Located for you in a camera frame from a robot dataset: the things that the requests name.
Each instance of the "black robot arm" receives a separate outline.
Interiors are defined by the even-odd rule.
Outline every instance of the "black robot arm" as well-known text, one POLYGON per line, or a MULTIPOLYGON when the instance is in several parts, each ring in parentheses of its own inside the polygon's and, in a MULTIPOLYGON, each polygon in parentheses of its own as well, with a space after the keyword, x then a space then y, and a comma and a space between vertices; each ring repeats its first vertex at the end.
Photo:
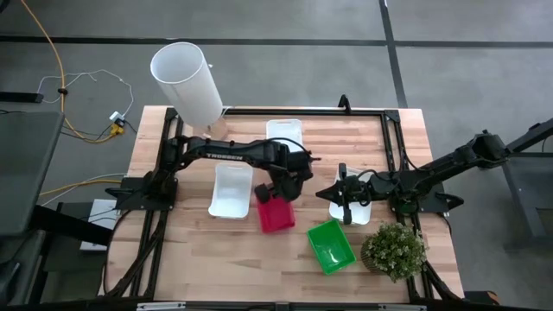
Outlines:
POLYGON ((193 161, 207 158, 246 162, 254 168, 266 170, 272 183, 259 185, 256 196, 262 202, 270 195, 282 196, 292 201, 302 192, 303 182, 313 177, 311 162, 318 160, 302 147, 302 151, 290 152, 289 147, 277 141, 287 138, 270 138, 251 143, 215 141, 197 136, 177 136, 168 141, 165 159, 158 162, 156 170, 144 176, 143 193, 163 195, 165 183, 171 183, 176 171, 187 168, 193 161))
POLYGON ((346 176, 346 164, 339 166, 340 180, 331 187, 316 193, 344 207, 344 224, 351 223, 349 203, 360 202, 362 206, 375 200, 396 200, 399 208, 413 206, 416 200, 429 193, 430 189, 470 168, 494 168, 505 162, 511 154, 497 135, 487 131, 476 135, 470 142, 452 153, 427 163, 415 170, 376 172, 371 169, 357 176, 346 176), (361 175, 373 172, 369 181, 361 181, 361 175))

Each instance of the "red plastic bin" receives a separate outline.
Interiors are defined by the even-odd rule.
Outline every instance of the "red plastic bin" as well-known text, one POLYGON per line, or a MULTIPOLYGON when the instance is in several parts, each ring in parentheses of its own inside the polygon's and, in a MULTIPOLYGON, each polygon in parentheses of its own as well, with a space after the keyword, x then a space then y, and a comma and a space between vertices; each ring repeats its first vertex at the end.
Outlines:
POLYGON ((257 212, 263 233, 271 233, 296 225, 292 205, 281 197, 271 197, 267 203, 261 203, 258 200, 257 212))

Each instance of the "white bowl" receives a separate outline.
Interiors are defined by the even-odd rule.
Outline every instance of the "white bowl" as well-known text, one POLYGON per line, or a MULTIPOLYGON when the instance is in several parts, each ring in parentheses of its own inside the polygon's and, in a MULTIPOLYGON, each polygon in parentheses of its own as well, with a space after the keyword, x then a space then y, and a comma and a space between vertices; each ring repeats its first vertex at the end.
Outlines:
POLYGON ((219 163, 215 168, 215 189, 209 213, 215 217, 243 219, 250 211, 253 168, 219 163))
MULTIPOLYGON (((298 119, 270 120, 267 122, 267 138, 285 137, 293 140, 296 143, 303 145, 302 140, 302 121, 298 119)), ((284 143, 290 149, 290 152, 302 150, 295 143, 276 140, 279 143, 284 143)))
MULTIPOLYGON (((347 175, 359 175, 362 172, 362 170, 355 169, 355 168, 347 168, 347 175)), ((361 176, 361 181, 369 181, 371 178, 372 173, 365 173, 363 176, 361 176)), ((336 172, 336 180, 338 181, 340 179, 338 172, 336 172)), ((349 204, 349 209, 352 210, 352 224, 355 225, 366 225, 369 223, 369 220, 371 220, 371 206, 372 202, 369 203, 368 206, 361 206, 358 202, 353 202, 349 204)), ((333 218, 344 221, 344 207, 338 206, 338 204, 330 202, 330 207, 328 208, 328 212, 330 213, 330 216, 333 218)))

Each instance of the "gray floor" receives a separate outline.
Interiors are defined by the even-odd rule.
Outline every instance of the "gray floor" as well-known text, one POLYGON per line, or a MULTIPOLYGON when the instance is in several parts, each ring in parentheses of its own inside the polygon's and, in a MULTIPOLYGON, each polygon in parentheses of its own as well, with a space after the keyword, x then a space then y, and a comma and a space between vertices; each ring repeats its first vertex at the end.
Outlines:
MULTIPOLYGON (((385 38, 377 0, 167 0, 163 2, 29 0, 51 35, 189 38, 385 38)), ((553 41, 548 0, 388 0, 397 40, 553 41)), ((0 33, 39 35, 21 4, 0 16, 0 33)), ((58 45, 66 72, 100 68, 134 87, 128 119, 144 105, 165 105, 149 75, 158 46, 58 45)), ((334 106, 342 93, 356 107, 397 107, 386 47, 203 46, 226 105, 334 106)), ((508 142, 553 117, 553 49, 398 48, 407 103, 423 109, 434 156, 489 129, 508 142)), ((57 74, 46 44, 0 44, 0 88, 34 92, 57 74)), ((55 97, 55 83, 43 91, 55 97)), ((127 89, 106 75, 70 87, 67 115, 75 127, 101 131, 129 103, 127 89)), ((59 104, 6 110, 58 110, 59 104)), ((134 136, 101 145, 62 136, 44 189, 94 175, 125 172, 134 136)), ((553 151, 553 141, 546 145, 553 151)), ((106 198, 103 185, 65 201, 106 198)), ((452 212, 455 252, 465 290, 490 289, 505 305, 551 308, 553 260, 506 254, 503 243, 525 234, 500 169, 472 170, 446 183, 466 200, 452 212)))

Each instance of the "green container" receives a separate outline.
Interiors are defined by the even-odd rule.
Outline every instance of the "green container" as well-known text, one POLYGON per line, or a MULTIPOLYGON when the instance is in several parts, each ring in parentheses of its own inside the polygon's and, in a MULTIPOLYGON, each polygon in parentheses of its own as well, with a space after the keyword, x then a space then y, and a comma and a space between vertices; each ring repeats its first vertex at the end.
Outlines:
POLYGON ((355 263, 352 246, 336 219, 309 229, 308 238, 326 275, 355 263))

